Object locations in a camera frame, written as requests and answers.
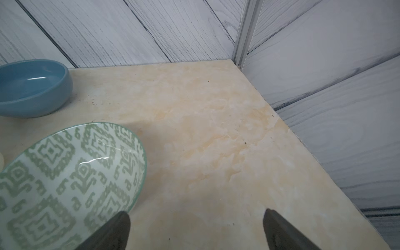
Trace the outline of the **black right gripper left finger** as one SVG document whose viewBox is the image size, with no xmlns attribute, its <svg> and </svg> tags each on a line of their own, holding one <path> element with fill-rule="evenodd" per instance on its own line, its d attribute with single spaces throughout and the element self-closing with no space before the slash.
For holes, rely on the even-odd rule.
<svg viewBox="0 0 400 250">
<path fill-rule="evenodd" d="M 128 213 L 120 211 L 75 250 L 125 250 L 130 227 Z"/>
</svg>

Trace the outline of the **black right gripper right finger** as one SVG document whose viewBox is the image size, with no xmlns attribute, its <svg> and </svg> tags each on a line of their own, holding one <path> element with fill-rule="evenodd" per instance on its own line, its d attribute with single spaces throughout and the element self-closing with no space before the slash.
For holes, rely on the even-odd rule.
<svg viewBox="0 0 400 250">
<path fill-rule="evenodd" d="M 270 250 L 320 250 L 277 211 L 267 208 L 262 221 Z"/>
</svg>

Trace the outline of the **blue ceramic bowl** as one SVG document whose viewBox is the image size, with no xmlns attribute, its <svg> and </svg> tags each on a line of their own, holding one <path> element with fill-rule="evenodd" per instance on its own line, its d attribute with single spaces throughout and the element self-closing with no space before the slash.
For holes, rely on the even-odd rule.
<svg viewBox="0 0 400 250">
<path fill-rule="evenodd" d="M 1 66 L 1 116 L 36 118 L 60 109 L 70 98 L 69 69 L 54 60 L 33 59 Z"/>
</svg>

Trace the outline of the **aluminium frame post right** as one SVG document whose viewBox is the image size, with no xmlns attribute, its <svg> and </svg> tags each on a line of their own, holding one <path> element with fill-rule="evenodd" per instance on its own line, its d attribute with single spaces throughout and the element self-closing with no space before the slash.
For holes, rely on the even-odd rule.
<svg viewBox="0 0 400 250">
<path fill-rule="evenodd" d="M 240 70 L 243 69 L 249 52 L 263 3 L 263 0 L 248 0 L 244 3 L 241 22 L 232 54 L 232 61 Z"/>
</svg>

